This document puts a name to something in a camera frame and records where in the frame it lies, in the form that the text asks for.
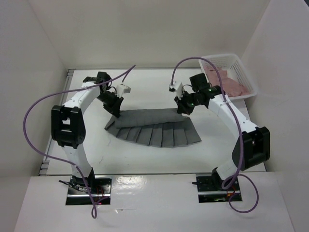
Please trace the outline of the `grey pleated skirt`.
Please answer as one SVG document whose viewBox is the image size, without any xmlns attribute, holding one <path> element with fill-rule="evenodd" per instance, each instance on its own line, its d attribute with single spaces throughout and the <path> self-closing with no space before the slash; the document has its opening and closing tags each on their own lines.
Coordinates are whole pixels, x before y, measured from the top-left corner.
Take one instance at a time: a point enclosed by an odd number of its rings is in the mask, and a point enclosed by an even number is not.
<svg viewBox="0 0 309 232">
<path fill-rule="evenodd" d="M 119 118 L 110 118 L 105 130 L 120 140 L 160 148 L 201 142 L 192 120 L 174 108 L 122 111 Z"/>
</svg>

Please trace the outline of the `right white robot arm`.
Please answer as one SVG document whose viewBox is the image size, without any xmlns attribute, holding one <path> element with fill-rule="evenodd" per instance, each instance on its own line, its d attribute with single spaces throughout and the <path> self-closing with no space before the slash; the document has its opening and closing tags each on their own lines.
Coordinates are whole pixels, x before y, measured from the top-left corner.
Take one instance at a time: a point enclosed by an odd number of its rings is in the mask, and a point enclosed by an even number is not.
<svg viewBox="0 0 309 232">
<path fill-rule="evenodd" d="M 251 122 L 221 90 L 211 86 L 204 73 L 190 77 L 192 93 L 181 82 L 172 81 L 169 90 L 175 92 L 177 112 L 190 115 L 203 105 L 216 114 L 228 127 L 236 143 L 231 158 L 212 171 L 211 184 L 217 190 L 229 189 L 237 175 L 270 158 L 270 131 Z"/>
</svg>

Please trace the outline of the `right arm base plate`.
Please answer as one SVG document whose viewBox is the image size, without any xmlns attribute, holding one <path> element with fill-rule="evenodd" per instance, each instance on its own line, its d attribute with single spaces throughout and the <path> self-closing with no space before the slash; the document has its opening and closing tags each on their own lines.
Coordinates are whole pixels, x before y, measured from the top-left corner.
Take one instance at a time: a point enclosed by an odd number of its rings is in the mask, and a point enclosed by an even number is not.
<svg viewBox="0 0 309 232">
<path fill-rule="evenodd" d="M 197 187 L 197 195 L 199 203 L 221 203 L 228 202 L 232 197 L 232 202 L 241 202 L 242 196 L 239 182 L 235 183 L 228 190 L 221 188 L 214 182 L 211 174 L 196 174 L 196 180 L 192 182 Z"/>
</svg>

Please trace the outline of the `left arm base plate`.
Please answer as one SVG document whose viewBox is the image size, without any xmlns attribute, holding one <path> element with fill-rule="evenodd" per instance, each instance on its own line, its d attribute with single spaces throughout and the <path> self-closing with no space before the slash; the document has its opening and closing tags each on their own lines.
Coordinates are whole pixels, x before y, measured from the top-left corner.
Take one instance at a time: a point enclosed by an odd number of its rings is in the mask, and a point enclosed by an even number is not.
<svg viewBox="0 0 309 232">
<path fill-rule="evenodd" d="M 83 183 L 74 184 L 73 177 L 70 181 L 59 180 L 68 187 L 66 205 L 91 205 L 87 189 Z M 94 202 L 98 205 L 109 205 L 111 202 L 112 178 L 110 176 L 96 175 L 93 186 L 89 187 Z"/>
</svg>

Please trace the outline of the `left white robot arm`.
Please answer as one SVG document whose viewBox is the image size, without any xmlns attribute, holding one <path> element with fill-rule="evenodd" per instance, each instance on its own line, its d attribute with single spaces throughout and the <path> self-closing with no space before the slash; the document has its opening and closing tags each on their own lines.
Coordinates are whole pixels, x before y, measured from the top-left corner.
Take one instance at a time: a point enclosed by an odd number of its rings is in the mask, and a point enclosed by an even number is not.
<svg viewBox="0 0 309 232">
<path fill-rule="evenodd" d="M 96 188 L 94 170 L 89 164 L 84 140 L 86 128 L 83 114 L 95 100 L 103 103 L 103 108 L 113 117 L 120 116 L 123 97 L 110 92 L 112 78 L 106 72 L 98 72 L 96 77 L 86 77 L 81 90 L 76 92 L 63 105 L 55 105 L 51 110 L 52 139 L 63 148 L 72 167 L 70 185 L 91 193 Z"/>
</svg>

